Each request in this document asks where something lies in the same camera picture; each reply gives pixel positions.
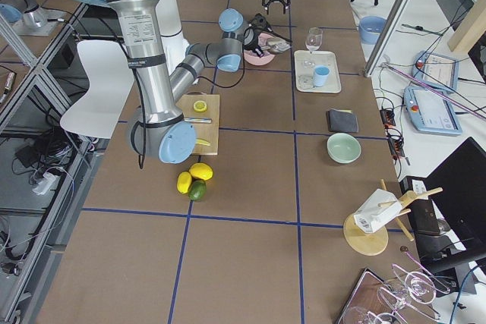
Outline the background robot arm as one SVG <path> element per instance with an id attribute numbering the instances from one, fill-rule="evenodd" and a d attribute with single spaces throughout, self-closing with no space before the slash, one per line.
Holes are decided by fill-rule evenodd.
<path id="1" fill-rule="evenodd" d="M 55 27 L 37 0 L 1 0 L 1 16 L 21 36 L 48 36 Z"/>

